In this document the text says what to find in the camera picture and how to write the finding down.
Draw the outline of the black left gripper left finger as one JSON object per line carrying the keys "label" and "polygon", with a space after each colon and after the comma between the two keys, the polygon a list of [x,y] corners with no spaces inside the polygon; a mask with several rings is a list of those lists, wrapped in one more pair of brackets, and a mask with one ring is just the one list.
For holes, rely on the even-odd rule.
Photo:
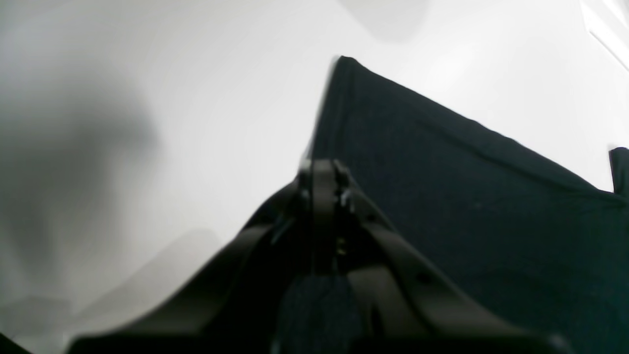
{"label": "black left gripper left finger", "polygon": [[335,163],[312,160],[162,304],[71,354],[271,354],[294,278],[335,267]]}

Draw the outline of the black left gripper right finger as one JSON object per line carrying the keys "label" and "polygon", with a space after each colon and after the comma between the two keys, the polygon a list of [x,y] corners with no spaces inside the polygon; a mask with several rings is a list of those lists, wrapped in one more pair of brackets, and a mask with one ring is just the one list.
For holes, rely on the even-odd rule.
{"label": "black left gripper right finger", "polygon": [[400,236],[350,174],[335,161],[337,219],[349,235],[347,273],[367,334],[351,354],[572,354],[558,335],[503,320],[461,291]]}

